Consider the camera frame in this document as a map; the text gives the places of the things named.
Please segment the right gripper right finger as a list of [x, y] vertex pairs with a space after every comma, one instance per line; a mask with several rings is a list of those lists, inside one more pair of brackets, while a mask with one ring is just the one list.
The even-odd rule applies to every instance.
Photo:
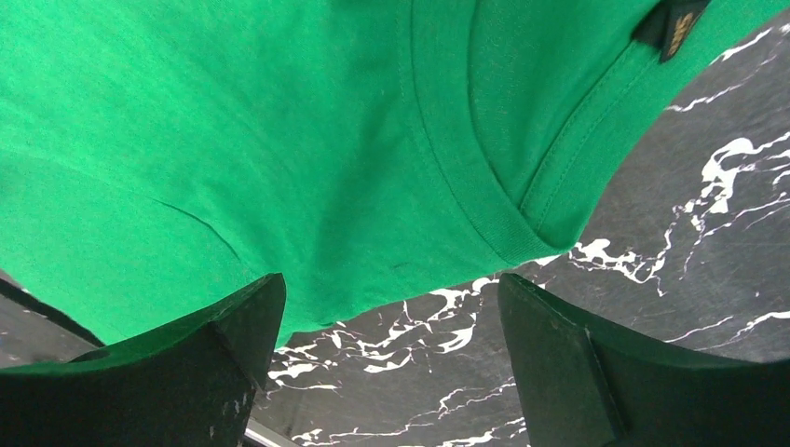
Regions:
[[515, 274], [500, 320], [533, 446], [785, 446], [789, 363], [667, 344]]

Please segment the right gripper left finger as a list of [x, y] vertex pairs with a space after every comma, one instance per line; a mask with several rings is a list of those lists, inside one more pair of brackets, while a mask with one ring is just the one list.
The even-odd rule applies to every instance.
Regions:
[[284, 313], [282, 275], [67, 362], [1, 372], [5, 446], [244, 446]]

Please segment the green polo shirt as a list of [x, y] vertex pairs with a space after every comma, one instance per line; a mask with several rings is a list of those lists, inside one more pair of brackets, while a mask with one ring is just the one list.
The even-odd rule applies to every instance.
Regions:
[[570, 251], [785, 1], [5, 1], [1, 266], [106, 344], [281, 273], [279, 342]]

